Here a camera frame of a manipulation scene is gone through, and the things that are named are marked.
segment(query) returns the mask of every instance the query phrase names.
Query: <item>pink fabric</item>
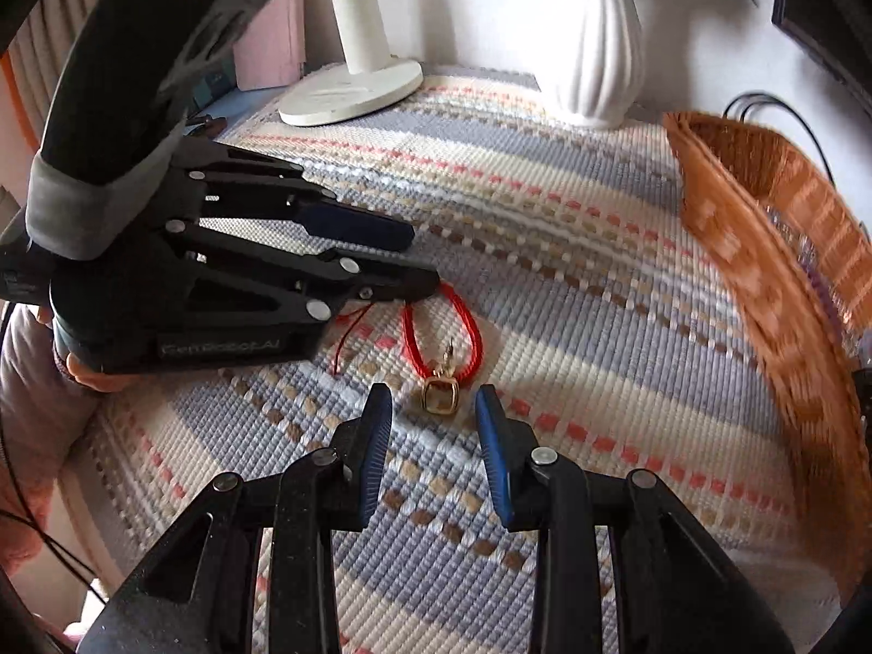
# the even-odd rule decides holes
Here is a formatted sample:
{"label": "pink fabric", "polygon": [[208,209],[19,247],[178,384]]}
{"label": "pink fabric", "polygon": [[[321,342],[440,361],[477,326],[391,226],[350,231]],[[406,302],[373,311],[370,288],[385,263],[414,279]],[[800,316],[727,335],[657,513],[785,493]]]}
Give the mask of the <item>pink fabric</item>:
{"label": "pink fabric", "polygon": [[[0,508],[23,516],[8,460],[43,527],[54,480],[100,400],[98,393],[60,375],[51,343],[51,329],[27,307],[16,307],[0,356],[0,419],[9,451],[0,461]],[[41,545],[31,529],[0,517],[0,567],[8,574]]]}
{"label": "pink fabric", "polygon": [[239,90],[287,86],[305,61],[302,0],[270,0],[233,47]]}

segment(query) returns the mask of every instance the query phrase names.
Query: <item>curtain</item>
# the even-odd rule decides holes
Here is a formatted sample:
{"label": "curtain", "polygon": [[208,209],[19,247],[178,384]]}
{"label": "curtain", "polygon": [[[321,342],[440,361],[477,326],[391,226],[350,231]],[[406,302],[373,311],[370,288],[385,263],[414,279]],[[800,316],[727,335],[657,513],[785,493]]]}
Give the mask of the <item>curtain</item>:
{"label": "curtain", "polygon": [[41,139],[49,105],[76,35],[97,0],[40,0],[10,44],[3,68],[28,140]]}

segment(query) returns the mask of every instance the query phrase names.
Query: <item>black cable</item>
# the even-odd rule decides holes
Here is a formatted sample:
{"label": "black cable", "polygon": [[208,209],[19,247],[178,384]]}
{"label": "black cable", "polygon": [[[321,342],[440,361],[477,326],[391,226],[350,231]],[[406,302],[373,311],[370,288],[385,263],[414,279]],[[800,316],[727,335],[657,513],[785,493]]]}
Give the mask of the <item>black cable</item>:
{"label": "black cable", "polygon": [[830,169],[829,162],[827,161],[827,156],[823,153],[821,143],[818,142],[817,136],[812,132],[809,124],[806,123],[805,118],[803,118],[798,112],[796,112],[794,108],[792,108],[782,99],[778,98],[777,95],[767,93],[764,90],[749,90],[745,93],[737,95],[736,98],[732,99],[729,102],[727,107],[724,108],[723,117],[730,117],[732,109],[739,104],[744,104],[744,107],[741,109],[740,115],[738,115],[738,119],[743,123],[748,115],[748,112],[756,106],[773,106],[774,108],[781,108],[782,111],[790,113],[790,115],[794,117],[794,120],[796,120],[796,122],[802,126],[803,130],[805,130],[806,133],[808,133],[808,137],[811,137],[811,140],[814,143],[814,148],[817,150],[818,155],[821,157],[824,172],[827,173],[827,179],[829,179],[830,184],[833,185],[833,187],[835,188],[833,171]]}
{"label": "black cable", "polygon": [[[3,349],[3,342],[6,338],[6,331],[9,328],[9,323],[12,319],[12,313],[15,311],[16,303],[9,302],[6,305],[6,312],[3,314],[3,321],[0,323],[0,351]],[[10,481],[12,482],[12,488],[15,490],[16,496],[19,498],[19,503],[21,505],[22,511],[25,513],[27,520],[29,521],[29,526],[33,528],[34,531],[37,532],[39,538],[45,544],[45,548],[48,548],[51,551],[51,554],[54,555],[55,558],[60,561],[60,564],[64,566],[67,571],[73,576],[77,581],[82,583],[84,587],[88,588],[90,593],[94,594],[103,604],[106,604],[106,599],[97,591],[97,589],[90,584],[87,578],[85,578],[80,572],[76,570],[73,565],[64,558],[64,554],[62,554],[58,548],[55,548],[54,543],[52,543],[53,539],[49,538],[49,535],[42,530],[37,522],[36,516],[33,515],[31,508],[29,507],[27,500],[25,499],[25,493],[21,489],[21,485],[19,484],[19,478],[17,478],[15,474],[15,470],[12,468],[12,460],[10,459],[9,449],[6,445],[6,435],[3,431],[3,414],[0,413],[0,452],[3,454],[3,458],[6,461],[6,469],[9,472]]]}
{"label": "black cable", "polygon": [[[32,528],[34,531],[39,530],[36,524],[28,522],[27,519],[23,518],[23,516],[19,516],[18,514],[12,513],[11,511],[0,509],[0,516],[2,516],[3,519],[9,519],[12,520],[12,522],[18,522],[22,526],[27,526],[27,528]],[[51,536],[49,536],[48,534],[45,535],[45,538],[51,541],[55,545],[55,548],[58,548],[58,550],[62,551],[64,555],[72,558],[73,561],[76,561],[77,565],[81,567],[87,574],[89,574],[89,576],[93,576],[95,578],[97,577],[97,574],[90,568],[90,566],[84,561],[81,561],[80,558],[78,558],[76,554],[71,552],[70,549],[66,548],[64,544],[60,543],[59,541],[55,541],[55,539],[51,538]]]}

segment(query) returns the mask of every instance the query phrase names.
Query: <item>woven mat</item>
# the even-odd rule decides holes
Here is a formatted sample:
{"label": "woven mat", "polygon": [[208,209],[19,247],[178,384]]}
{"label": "woven mat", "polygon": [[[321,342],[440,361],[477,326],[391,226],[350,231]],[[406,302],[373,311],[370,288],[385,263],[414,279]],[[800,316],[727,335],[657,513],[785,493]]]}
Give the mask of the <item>woven mat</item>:
{"label": "woven mat", "polygon": [[[766,596],[802,651],[834,615],[833,583],[800,553],[773,400],[731,298],[683,231],[664,130],[592,132],[548,119],[523,80],[435,70],[401,104],[347,124],[298,129],[271,104],[225,141],[305,166],[341,200],[410,220],[409,255],[433,262],[484,337],[480,383],[511,417],[583,467],[656,471]],[[293,224],[212,227],[272,246],[336,244]],[[378,305],[330,364],[151,378],[107,401],[62,484],[102,577],[117,587],[219,471],[274,474],[326,444],[369,385],[395,400],[383,493],[363,535],[337,532],[346,652],[523,652],[535,534],[493,515],[470,391],[455,419],[417,404],[398,305]],[[416,311],[424,356],[468,338],[442,299]],[[605,532],[603,626],[617,651]],[[264,651],[265,539],[256,595]]]}

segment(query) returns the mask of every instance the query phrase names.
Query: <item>woven basket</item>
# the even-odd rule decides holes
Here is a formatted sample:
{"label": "woven basket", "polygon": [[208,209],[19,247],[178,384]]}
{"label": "woven basket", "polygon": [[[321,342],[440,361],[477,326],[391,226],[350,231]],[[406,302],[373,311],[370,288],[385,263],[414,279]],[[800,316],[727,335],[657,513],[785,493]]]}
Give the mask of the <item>woven basket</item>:
{"label": "woven basket", "polygon": [[869,565],[872,480],[849,358],[772,221],[817,250],[817,268],[857,335],[872,324],[872,247],[821,172],[773,130],[700,113],[664,117],[682,167],[685,227],[734,293],[772,384],[809,554],[843,601]]}

